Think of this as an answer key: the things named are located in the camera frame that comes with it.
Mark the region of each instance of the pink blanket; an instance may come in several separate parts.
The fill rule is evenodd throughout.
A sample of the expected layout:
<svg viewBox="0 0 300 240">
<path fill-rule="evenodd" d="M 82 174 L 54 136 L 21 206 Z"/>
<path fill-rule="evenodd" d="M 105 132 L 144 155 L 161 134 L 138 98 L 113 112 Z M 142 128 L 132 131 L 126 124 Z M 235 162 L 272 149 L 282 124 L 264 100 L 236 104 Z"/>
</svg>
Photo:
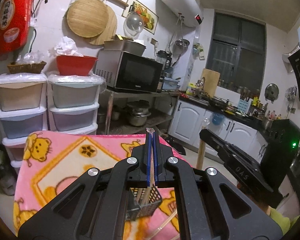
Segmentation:
<svg viewBox="0 0 300 240">
<path fill-rule="evenodd" d="M 19 172 L 13 221 L 16 234 L 20 226 L 45 204 L 91 167 L 112 168 L 131 155 L 135 146 L 145 143 L 145 134 L 134 135 L 70 135 L 40 131 L 29 135 L 24 160 Z M 168 145 L 162 138 L 160 143 Z M 175 150 L 173 154 L 180 158 Z M 175 210 L 173 188 L 159 189 L 162 204 L 152 217 L 127 221 L 124 240 L 147 239 Z M 179 233 L 175 216 L 153 240 L 170 240 Z"/>
</svg>

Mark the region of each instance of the wooden cutting board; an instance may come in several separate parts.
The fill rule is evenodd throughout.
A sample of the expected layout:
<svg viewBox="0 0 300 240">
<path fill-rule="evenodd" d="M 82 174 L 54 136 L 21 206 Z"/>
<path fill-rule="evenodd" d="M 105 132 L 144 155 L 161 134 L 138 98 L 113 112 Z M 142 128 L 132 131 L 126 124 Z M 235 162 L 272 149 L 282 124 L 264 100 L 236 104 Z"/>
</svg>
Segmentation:
<svg viewBox="0 0 300 240">
<path fill-rule="evenodd" d="M 102 33 L 109 20 L 106 5 L 101 0 L 77 0 L 67 12 L 70 29 L 84 38 L 91 38 Z"/>
<path fill-rule="evenodd" d="M 100 35 L 89 38 L 90 44 L 103 45 L 105 41 L 111 40 L 111 37 L 115 35 L 115 32 L 117 31 L 117 25 L 118 25 L 117 17 L 110 6 L 106 5 L 106 7 L 109 14 L 109 20 L 107 26 Z"/>
<path fill-rule="evenodd" d="M 214 97 L 220 78 L 220 73 L 204 68 L 201 74 L 201 78 L 205 77 L 205 83 L 203 91 L 207 92 L 210 97 Z"/>
</svg>

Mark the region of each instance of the window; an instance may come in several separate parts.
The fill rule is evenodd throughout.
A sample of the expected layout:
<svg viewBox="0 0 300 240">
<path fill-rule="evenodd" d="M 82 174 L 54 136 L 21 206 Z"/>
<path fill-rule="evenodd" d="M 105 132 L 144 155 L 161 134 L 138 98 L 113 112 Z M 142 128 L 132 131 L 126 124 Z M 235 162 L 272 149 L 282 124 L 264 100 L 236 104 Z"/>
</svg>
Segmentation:
<svg viewBox="0 0 300 240">
<path fill-rule="evenodd" d="M 266 28 L 239 17 L 217 13 L 207 68 L 220 73 L 221 85 L 237 91 L 260 90 L 266 59 Z"/>
</svg>

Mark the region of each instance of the microwave oven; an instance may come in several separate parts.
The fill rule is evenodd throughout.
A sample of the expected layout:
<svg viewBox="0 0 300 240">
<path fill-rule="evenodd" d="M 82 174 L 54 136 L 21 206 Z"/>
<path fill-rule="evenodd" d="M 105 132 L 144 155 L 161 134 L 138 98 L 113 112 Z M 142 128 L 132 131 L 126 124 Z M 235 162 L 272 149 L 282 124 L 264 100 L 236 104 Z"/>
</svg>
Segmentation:
<svg viewBox="0 0 300 240">
<path fill-rule="evenodd" d="M 95 74 L 117 91 L 157 92 L 162 64 L 124 51 L 103 50 Z"/>
</svg>

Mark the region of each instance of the black mesh basket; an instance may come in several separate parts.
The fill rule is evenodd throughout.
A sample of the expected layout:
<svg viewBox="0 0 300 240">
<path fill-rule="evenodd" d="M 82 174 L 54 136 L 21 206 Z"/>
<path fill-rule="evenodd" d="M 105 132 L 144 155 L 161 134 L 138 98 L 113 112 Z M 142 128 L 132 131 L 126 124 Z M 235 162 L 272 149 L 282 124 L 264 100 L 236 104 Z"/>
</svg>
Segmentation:
<svg viewBox="0 0 300 240">
<path fill-rule="evenodd" d="M 149 217 L 152 216 L 154 211 L 160 206 L 162 203 L 162 197 L 158 191 L 158 189 L 153 185 L 149 194 L 149 201 L 141 206 L 139 203 L 142 203 L 142 199 L 145 195 L 146 188 L 142 189 L 141 197 L 139 199 L 139 203 L 137 202 L 137 194 L 138 188 L 131 188 L 129 199 L 128 199 L 128 208 L 126 220 L 136 220 L 141 217 Z"/>
</svg>

